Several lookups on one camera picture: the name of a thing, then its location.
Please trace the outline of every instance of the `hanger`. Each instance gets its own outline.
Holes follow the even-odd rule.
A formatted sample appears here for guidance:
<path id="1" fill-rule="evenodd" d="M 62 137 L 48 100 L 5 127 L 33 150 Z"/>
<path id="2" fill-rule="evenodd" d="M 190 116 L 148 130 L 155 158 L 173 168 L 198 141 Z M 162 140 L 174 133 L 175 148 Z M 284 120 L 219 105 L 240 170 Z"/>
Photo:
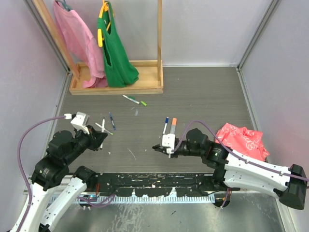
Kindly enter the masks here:
<path id="1" fill-rule="evenodd" d="M 60 2 L 62 4 L 62 6 L 63 6 L 63 9 L 65 9 L 66 11 L 71 11 L 72 10 L 72 8 L 69 5 L 67 5 L 66 0 L 63 0 L 63 1 L 55 0 L 55 1 L 56 2 Z"/>
<path id="2" fill-rule="evenodd" d="M 103 5 L 102 5 L 100 13 L 98 15 L 99 18 L 102 18 L 103 13 L 108 11 L 107 2 L 105 2 L 105 0 L 102 0 L 102 2 L 103 2 Z M 111 22 L 107 25 L 107 28 L 106 28 L 107 31 L 109 30 L 110 26 L 111 26 Z M 98 29 L 98 46 L 99 47 L 103 47 L 103 40 L 104 40 L 104 38 L 103 38 L 103 35 L 102 35 L 102 30 Z"/>

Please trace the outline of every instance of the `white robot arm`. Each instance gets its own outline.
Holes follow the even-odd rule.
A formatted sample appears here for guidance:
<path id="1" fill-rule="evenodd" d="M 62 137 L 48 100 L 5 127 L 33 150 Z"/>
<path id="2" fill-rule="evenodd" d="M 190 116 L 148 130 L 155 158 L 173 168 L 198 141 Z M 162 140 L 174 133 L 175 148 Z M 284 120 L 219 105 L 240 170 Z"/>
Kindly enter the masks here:
<path id="1" fill-rule="evenodd" d="M 250 189 L 275 197 L 291 208 L 305 207 L 307 181 L 299 165 L 281 167 L 247 157 L 210 141 L 197 128 L 186 134 L 185 141 L 179 141 L 174 134 L 163 135 L 162 145 L 153 146 L 153 149 L 169 158 L 179 155 L 201 157 L 204 164 L 214 168 L 212 182 L 219 190 Z"/>
<path id="2" fill-rule="evenodd" d="M 98 132 L 92 126 L 86 125 L 89 119 L 87 114 L 78 112 L 65 116 L 66 119 L 72 119 L 75 136 L 73 138 L 67 130 L 54 134 L 48 144 L 47 155 L 36 164 L 31 177 L 32 204 L 28 205 L 28 196 L 20 217 L 10 230 L 12 232 L 53 231 L 76 197 L 96 183 L 94 171 L 84 166 L 79 167 L 66 189 L 46 209 L 57 186 L 69 173 L 69 164 L 86 149 L 98 150 L 107 137 L 107 133 Z"/>

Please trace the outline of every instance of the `white wall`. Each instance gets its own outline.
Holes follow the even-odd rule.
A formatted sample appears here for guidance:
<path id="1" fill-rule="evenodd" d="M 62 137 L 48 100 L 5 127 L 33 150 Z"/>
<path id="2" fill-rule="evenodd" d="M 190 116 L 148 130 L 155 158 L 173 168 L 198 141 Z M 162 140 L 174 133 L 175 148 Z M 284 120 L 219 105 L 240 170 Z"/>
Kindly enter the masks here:
<path id="1" fill-rule="evenodd" d="M 264 132 L 270 160 L 301 165 L 309 176 L 309 1 L 283 0 L 249 56 L 243 74 Z M 292 210 L 298 232 L 308 231 L 305 210 Z"/>
<path id="2" fill-rule="evenodd" d="M 45 0 L 53 14 L 53 0 Z M 97 37 L 101 0 L 67 0 Z M 271 0 L 163 0 L 164 65 L 237 65 Z M 111 0 L 130 59 L 157 58 L 157 0 Z"/>
<path id="3" fill-rule="evenodd" d="M 65 70 L 22 0 L 0 7 L 0 231 L 13 227 L 25 184 L 17 165 L 17 144 L 34 123 L 54 115 Z M 32 174 L 46 145 L 50 124 L 31 132 L 22 163 Z"/>

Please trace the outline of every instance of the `pink cloth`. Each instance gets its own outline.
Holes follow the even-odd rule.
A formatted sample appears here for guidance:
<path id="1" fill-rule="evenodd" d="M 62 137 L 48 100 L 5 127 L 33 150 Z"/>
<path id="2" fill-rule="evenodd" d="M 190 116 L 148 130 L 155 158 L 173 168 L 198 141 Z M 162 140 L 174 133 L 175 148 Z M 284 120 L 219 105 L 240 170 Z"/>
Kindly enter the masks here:
<path id="1" fill-rule="evenodd" d="M 264 161 L 269 155 L 262 142 L 262 132 L 248 130 L 245 127 L 238 128 L 226 123 L 218 131 L 217 136 L 224 145 L 251 158 Z"/>
<path id="2" fill-rule="evenodd" d="M 66 11 L 54 1 L 56 25 L 66 42 L 67 48 L 87 64 L 90 69 L 90 81 L 84 81 L 83 87 L 106 87 L 102 50 L 85 22 L 76 11 Z"/>

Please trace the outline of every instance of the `debris on floor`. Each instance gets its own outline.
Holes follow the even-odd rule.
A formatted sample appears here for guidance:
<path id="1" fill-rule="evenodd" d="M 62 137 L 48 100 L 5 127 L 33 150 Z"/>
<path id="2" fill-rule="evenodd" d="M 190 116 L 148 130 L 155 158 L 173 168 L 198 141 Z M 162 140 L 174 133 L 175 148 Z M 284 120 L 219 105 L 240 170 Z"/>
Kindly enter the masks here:
<path id="1" fill-rule="evenodd" d="M 136 160 L 135 155 L 133 154 L 133 152 L 128 148 L 129 152 L 131 152 L 131 154 L 133 155 L 134 159 Z"/>

